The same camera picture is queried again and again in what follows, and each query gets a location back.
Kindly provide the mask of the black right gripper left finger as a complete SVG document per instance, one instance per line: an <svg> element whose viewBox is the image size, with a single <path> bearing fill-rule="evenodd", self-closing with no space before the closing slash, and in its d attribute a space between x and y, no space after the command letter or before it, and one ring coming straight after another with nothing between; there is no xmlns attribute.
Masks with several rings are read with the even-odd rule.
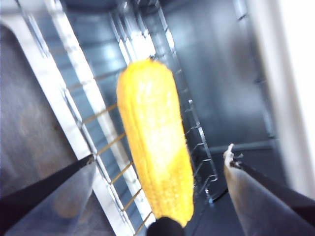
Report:
<svg viewBox="0 0 315 236"><path fill-rule="evenodd" d="M2 236L70 236L92 193L93 155L0 200Z"/></svg>

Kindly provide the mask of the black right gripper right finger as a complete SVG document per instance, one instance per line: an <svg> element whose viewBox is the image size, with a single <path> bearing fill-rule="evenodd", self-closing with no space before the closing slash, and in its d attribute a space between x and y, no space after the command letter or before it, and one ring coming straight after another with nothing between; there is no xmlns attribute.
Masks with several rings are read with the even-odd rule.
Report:
<svg viewBox="0 0 315 236"><path fill-rule="evenodd" d="M315 201L223 154L228 192L247 236L313 236Z"/></svg>

